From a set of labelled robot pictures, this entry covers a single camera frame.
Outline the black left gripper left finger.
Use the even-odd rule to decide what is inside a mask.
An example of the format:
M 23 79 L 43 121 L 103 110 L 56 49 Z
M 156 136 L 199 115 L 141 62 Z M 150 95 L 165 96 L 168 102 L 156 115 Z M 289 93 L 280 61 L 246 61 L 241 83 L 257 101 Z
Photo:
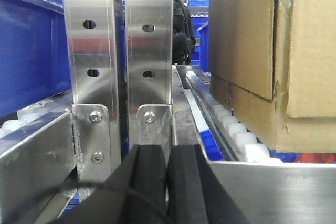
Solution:
M 166 164 L 158 145 L 135 145 L 105 182 L 54 223 L 167 223 Z

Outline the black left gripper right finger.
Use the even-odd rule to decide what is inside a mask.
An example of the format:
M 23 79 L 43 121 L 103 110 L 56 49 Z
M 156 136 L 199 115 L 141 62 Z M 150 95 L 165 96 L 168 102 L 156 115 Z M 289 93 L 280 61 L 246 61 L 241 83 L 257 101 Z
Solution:
M 220 184 L 199 145 L 173 146 L 167 168 L 174 223 L 249 223 Z

